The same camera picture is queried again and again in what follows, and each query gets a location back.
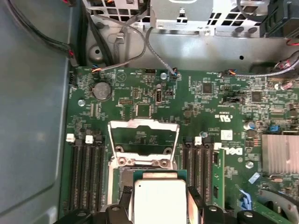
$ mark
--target ram slot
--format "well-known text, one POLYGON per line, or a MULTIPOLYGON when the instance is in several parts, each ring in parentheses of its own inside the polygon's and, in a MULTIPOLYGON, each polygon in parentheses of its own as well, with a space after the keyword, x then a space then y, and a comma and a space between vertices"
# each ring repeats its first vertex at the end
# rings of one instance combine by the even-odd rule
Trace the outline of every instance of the ram slot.
POLYGON ((100 152, 100 165, 99 165, 99 190, 98 190, 98 211, 101 210, 103 205, 105 204, 105 193, 104 193, 104 178, 105 178, 105 160, 106 160, 106 155, 105 155, 105 147, 104 146, 99 146, 99 152, 100 152))
POLYGON ((92 162, 90 172, 89 210, 94 213, 98 210, 98 184, 99 184, 99 148, 92 147, 92 162))
POLYGON ((91 150, 92 150, 91 146, 86 146, 83 150, 81 197, 80 197, 81 209, 88 208, 89 188, 90 188, 91 150))
POLYGON ((204 195, 204 149, 197 148, 195 153, 195 187, 198 193, 204 195))
POLYGON ((210 204, 212 201, 212 165, 213 165, 213 150, 210 148, 205 149, 205 175, 204 175, 204 187, 205 187, 205 202, 210 204))
POLYGON ((71 169, 70 210, 79 208, 82 150, 83 150, 82 140, 76 140, 75 146, 73 147, 73 160, 72 160, 72 169, 71 169))
POLYGON ((195 185, 195 150, 194 148, 189 148, 188 150, 188 160, 187 160, 187 173, 189 176, 188 186, 195 185))

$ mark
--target green circuit board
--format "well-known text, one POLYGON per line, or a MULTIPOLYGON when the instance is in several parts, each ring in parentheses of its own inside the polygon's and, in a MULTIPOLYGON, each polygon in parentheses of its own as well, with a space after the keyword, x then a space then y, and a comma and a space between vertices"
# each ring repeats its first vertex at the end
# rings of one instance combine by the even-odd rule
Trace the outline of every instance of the green circuit board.
MULTIPOLYGON (((206 203, 238 211, 239 189, 254 201, 263 184, 277 190, 290 187, 292 196, 298 196, 297 176, 287 176, 277 185, 265 178, 262 170, 262 134, 272 125, 283 132, 294 124, 289 110, 298 107, 297 83, 286 91, 275 88, 280 80, 222 78, 217 72, 192 70, 180 70, 173 77, 165 70, 133 68, 92 73, 89 67, 79 67, 71 77, 66 135, 74 134, 76 141, 64 146, 60 217, 75 208, 97 212, 107 204, 112 156, 107 125, 111 120, 154 119, 179 124, 178 169, 187 170, 187 184, 195 185, 206 203), (111 95, 104 100, 97 100, 93 93, 100 82, 111 87, 111 95), (249 121, 256 125, 251 133, 244 129, 249 121), (85 144, 86 135, 93 135, 97 144, 85 144), (210 146, 206 154, 200 154, 194 145, 198 136, 210 146), (205 161, 203 169, 201 160, 205 161), (254 174, 259 177, 250 183, 254 174)), ((174 139, 170 131, 146 126, 114 131, 115 145, 145 155, 173 147, 174 139)), ((113 203, 120 198, 120 179, 126 175, 131 174, 125 169, 114 170, 113 203)))

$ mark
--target red wire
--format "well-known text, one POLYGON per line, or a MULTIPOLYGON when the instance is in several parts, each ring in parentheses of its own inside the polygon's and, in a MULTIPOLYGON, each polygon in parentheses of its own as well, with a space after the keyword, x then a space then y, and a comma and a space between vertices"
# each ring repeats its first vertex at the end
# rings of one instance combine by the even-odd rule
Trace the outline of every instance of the red wire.
POLYGON ((291 39, 288 39, 286 41, 286 45, 288 45, 288 46, 299 46, 299 42, 298 43, 290 43, 290 41, 291 41, 291 39))
POLYGON ((74 52, 73 51, 69 50, 69 54, 70 54, 71 57, 74 57, 74 52))

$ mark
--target aluminum heatsink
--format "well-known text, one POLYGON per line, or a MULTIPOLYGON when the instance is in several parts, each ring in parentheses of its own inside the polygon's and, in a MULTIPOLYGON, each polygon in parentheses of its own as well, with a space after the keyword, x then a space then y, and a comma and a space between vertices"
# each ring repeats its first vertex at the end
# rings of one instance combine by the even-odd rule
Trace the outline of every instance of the aluminum heatsink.
POLYGON ((263 171, 299 173, 299 136, 263 134, 263 171))

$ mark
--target orange wire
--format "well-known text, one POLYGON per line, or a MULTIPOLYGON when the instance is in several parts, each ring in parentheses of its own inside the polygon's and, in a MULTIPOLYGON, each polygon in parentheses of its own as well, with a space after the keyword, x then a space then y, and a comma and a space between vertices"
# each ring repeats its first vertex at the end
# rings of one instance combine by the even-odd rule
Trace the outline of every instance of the orange wire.
POLYGON ((101 71, 101 70, 102 70, 101 68, 97 68, 97 69, 92 70, 92 72, 101 71))
POLYGON ((229 70, 229 73, 235 75, 235 72, 233 72, 232 70, 229 70))

